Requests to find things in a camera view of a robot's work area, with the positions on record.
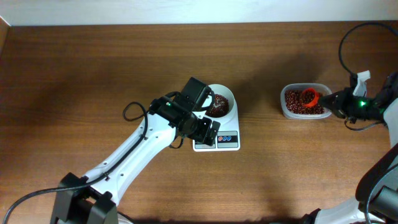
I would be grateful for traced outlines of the red plastic measuring scoop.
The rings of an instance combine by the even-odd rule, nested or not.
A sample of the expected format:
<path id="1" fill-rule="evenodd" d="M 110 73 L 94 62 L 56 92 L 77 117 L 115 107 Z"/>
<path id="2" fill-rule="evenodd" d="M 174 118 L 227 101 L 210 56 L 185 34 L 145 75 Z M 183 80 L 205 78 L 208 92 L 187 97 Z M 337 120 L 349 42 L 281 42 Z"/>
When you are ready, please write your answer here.
<path id="1" fill-rule="evenodd" d="M 316 106 L 318 104 L 319 98 L 320 94 L 314 88 L 307 88 L 300 95 L 301 104 L 305 108 L 312 108 Z"/>

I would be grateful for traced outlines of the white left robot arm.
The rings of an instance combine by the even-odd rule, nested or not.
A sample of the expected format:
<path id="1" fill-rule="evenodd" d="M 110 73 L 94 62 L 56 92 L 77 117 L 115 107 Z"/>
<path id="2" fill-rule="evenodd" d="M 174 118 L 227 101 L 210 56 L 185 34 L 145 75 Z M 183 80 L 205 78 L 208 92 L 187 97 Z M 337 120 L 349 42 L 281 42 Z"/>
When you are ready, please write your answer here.
<path id="1" fill-rule="evenodd" d="M 51 223 L 129 223 L 117 206 L 132 181 L 174 140 L 189 138 L 213 145 L 220 123 L 197 113 L 213 106 L 213 96 L 191 100 L 177 92 L 155 99 L 137 129 L 101 164 L 79 178 L 67 174 L 60 182 Z"/>

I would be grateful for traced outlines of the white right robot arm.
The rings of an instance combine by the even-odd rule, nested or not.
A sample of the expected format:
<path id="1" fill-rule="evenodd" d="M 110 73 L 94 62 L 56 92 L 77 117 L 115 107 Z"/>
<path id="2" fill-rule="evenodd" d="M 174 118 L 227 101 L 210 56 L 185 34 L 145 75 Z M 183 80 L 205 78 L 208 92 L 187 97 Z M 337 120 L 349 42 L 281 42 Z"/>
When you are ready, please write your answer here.
<path id="1" fill-rule="evenodd" d="M 390 74 L 374 98 L 345 88 L 319 104 L 346 122 L 373 121 L 388 129 L 391 149 L 360 180 L 356 195 L 333 208 L 316 209 L 300 223 L 397 223 L 397 73 Z"/>

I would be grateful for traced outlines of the white round bowl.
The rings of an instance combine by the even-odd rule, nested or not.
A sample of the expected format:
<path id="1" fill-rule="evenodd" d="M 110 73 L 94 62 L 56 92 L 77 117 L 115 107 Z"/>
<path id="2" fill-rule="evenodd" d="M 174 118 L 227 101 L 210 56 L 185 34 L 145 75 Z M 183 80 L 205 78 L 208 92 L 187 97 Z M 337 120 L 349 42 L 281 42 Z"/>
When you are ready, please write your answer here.
<path id="1" fill-rule="evenodd" d="M 220 84 L 212 84 L 210 85 L 211 90 L 214 92 L 214 98 L 210 95 L 205 103 L 213 103 L 215 101 L 215 95 L 219 94 L 224 96 L 225 98 L 228 99 L 229 101 L 229 112 L 226 116 L 220 117 L 220 118 L 227 118 L 228 116 L 232 116 L 235 113 L 235 109 L 237 108 L 234 95 L 232 94 L 231 90 L 227 88 L 226 86 L 220 85 Z"/>

